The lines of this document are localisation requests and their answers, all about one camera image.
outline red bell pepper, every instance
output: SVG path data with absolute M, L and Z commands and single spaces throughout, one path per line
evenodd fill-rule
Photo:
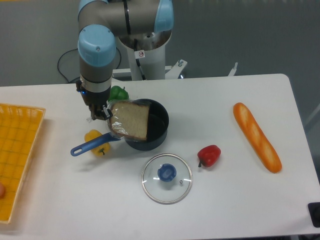
M 216 145 L 206 146 L 198 152 L 199 168 L 201 165 L 211 167 L 220 157 L 221 150 Z

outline black cable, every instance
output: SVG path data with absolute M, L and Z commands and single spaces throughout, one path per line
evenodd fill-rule
M 137 39 L 134 39 L 133 41 L 134 41 L 133 50 L 134 50 L 134 51 L 137 51 L 138 40 L 137 40 Z M 139 69 L 140 69 L 140 73 L 141 73 L 142 79 L 143 79 L 143 80 L 147 80 L 147 79 L 146 79 L 146 76 L 145 76 L 145 74 L 144 74 L 144 71 L 142 70 L 142 67 L 141 67 L 139 58 L 136 58 L 136 59 L 135 59 L 135 62 L 136 62 L 136 65 L 137 65 L 137 66 L 139 67 Z
M 120 63 L 121 63 L 121 61 L 122 61 L 122 56 L 121 56 L 121 52 L 120 52 L 119 48 L 116 47 L 116 50 L 118 51 L 119 57 L 120 57 L 119 63 L 118 63 L 118 65 L 117 65 L 116 68 L 115 68 L 115 69 L 118 69 L 119 66 L 120 66 Z
M 66 83 L 67 83 L 67 84 L 69 84 L 70 81 L 69 81 L 68 78 L 60 71 L 60 69 L 59 69 L 59 63 L 60 63 L 60 60 L 62 59 L 62 57 L 63 57 L 64 55 L 66 55 L 66 54 L 68 54 L 68 53 L 70 53 L 70 52 L 76 51 L 76 50 L 78 50 L 78 48 L 75 48 L 75 49 L 66 51 L 64 54 L 62 54 L 61 57 L 60 57 L 59 60 L 58 60 L 57 66 L 56 66 L 56 68 L 58 69 L 58 72 L 59 72 L 59 73 L 62 75 L 62 77 L 66 80 Z
M 70 53 L 70 52 L 76 51 L 76 50 L 78 50 L 78 48 L 75 48 L 75 49 L 66 51 L 64 54 L 62 54 L 62 55 L 60 56 L 60 58 L 59 58 L 59 60 L 58 60 L 58 63 L 57 63 L 57 65 L 56 65 L 56 68 L 58 69 L 58 72 L 59 72 L 59 73 L 61 74 L 61 76 L 66 80 L 66 83 L 67 83 L 67 84 L 73 84 L 74 82 L 76 82 L 77 80 L 79 80 L 80 77 L 78 76 L 78 77 L 72 79 L 71 81 L 69 81 L 68 78 L 60 71 L 59 63 L 60 63 L 60 60 L 63 58 L 64 55 L 66 55 L 66 54 L 68 54 L 68 53 Z M 115 69 L 118 69 L 119 66 L 120 66 L 120 64 L 121 64 L 121 61 L 122 61 L 122 55 L 121 55 L 120 50 L 119 50 L 117 47 L 116 47 L 116 50 L 119 52 L 119 57 L 120 57 L 119 63 L 118 63 L 118 65 L 117 65 L 116 68 L 115 68 Z
M 128 35 L 131 35 L 131 27 L 130 27 L 130 19 L 129 19 L 129 10 L 128 10 L 127 0 L 123 0 L 123 8 L 124 8 L 126 32 L 128 33 Z

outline lid rim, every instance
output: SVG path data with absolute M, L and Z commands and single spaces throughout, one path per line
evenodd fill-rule
M 174 200 L 170 200 L 170 201 L 164 201 L 164 200 L 160 200 L 160 199 L 157 199 L 155 198 L 154 196 L 152 196 L 148 190 L 146 189 L 146 186 L 145 186 L 145 183 L 144 183 L 144 174 L 145 174 L 145 170 L 146 168 L 148 167 L 148 165 L 155 159 L 157 158 L 160 158 L 160 157 L 173 157 L 173 158 L 176 158 L 178 160 L 180 160 L 188 169 L 189 171 L 189 175 L 190 175 L 190 182 L 189 182 L 189 185 L 188 185 L 188 188 L 186 189 L 186 191 L 183 193 L 183 195 L 181 195 L 180 197 L 174 199 Z M 192 186 L 192 182 L 193 182 L 193 176 L 192 176 L 192 171 L 191 171 L 191 168 L 190 166 L 186 163 L 185 160 L 183 160 L 181 157 L 179 157 L 178 155 L 175 155 L 175 154 L 172 154 L 172 153 L 162 153 L 162 154 L 159 154 L 159 155 L 156 155 L 154 157 L 152 157 L 143 167 L 142 169 L 142 172 L 141 172 L 141 184 L 142 184 L 142 188 L 144 190 L 144 192 L 146 193 L 146 195 L 152 199 L 153 201 L 159 203 L 159 204 L 164 204 L 164 205 L 170 205 L 170 204 L 175 204 L 175 203 L 178 203 L 180 202 L 182 199 L 184 199 L 187 194 L 190 192 L 190 189 L 191 189 L 191 186 Z

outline black object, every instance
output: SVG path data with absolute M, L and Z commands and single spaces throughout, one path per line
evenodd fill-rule
M 81 93 L 85 105 L 89 107 L 92 120 L 107 120 L 112 117 L 112 112 L 107 109 L 108 115 L 104 111 L 104 106 L 107 106 L 107 101 L 110 96 L 111 87 L 102 92 L 91 92 L 82 86 L 81 80 L 76 81 L 76 90 Z
M 138 99 L 137 102 L 150 103 L 146 141 L 126 139 L 126 143 L 140 151 L 150 151 L 159 147 L 166 139 L 169 126 L 169 115 L 164 106 L 151 99 Z
M 309 203 L 308 209 L 313 226 L 320 228 L 320 202 Z
M 135 141 L 126 139 L 126 143 L 140 151 L 150 151 L 159 147 L 167 137 L 169 126 L 169 115 L 164 106 L 159 102 L 151 99 L 138 99 L 134 102 L 149 105 L 148 128 L 146 133 L 146 141 Z M 89 150 L 92 150 L 102 144 L 120 141 L 121 138 L 112 136 L 110 132 L 105 133 L 97 138 L 85 142 L 71 149 L 71 155 L 76 157 Z
M 122 61 L 122 55 L 121 55 L 121 52 L 120 52 L 120 50 L 119 50 L 119 48 L 115 48 L 117 51 L 118 51 L 118 53 L 119 53 L 119 63 L 118 63 L 118 65 L 116 66 L 116 68 L 115 69 L 118 69 L 119 68 L 119 66 L 120 66 L 120 64 L 121 64 L 121 61 Z
M 70 52 L 73 52 L 73 51 L 76 51 L 78 50 L 78 48 L 75 48 L 75 49 L 72 49 L 72 50 L 69 50 L 69 51 L 66 51 L 64 54 L 62 54 L 58 60 L 58 63 L 57 63 L 57 66 L 56 68 L 58 69 L 58 72 L 62 75 L 62 77 L 66 80 L 66 83 L 67 84 L 70 84 L 70 83 L 73 83 L 73 81 L 77 80 L 77 79 L 80 79 L 80 77 L 76 77 L 74 79 L 72 79 L 71 81 L 68 80 L 68 78 L 60 71 L 60 68 L 59 68 L 59 63 L 60 63 L 60 60 L 63 58 L 64 55 L 70 53 Z
M 131 35 L 131 27 L 130 27 L 129 10 L 128 10 L 127 0 L 123 0 L 123 7 L 124 7 L 126 32 L 128 33 L 128 35 Z

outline bread slice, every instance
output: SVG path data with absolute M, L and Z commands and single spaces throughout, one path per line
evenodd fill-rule
M 147 104 L 118 101 L 111 107 L 110 130 L 120 137 L 138 141 L 147 140 L 149 108 Z

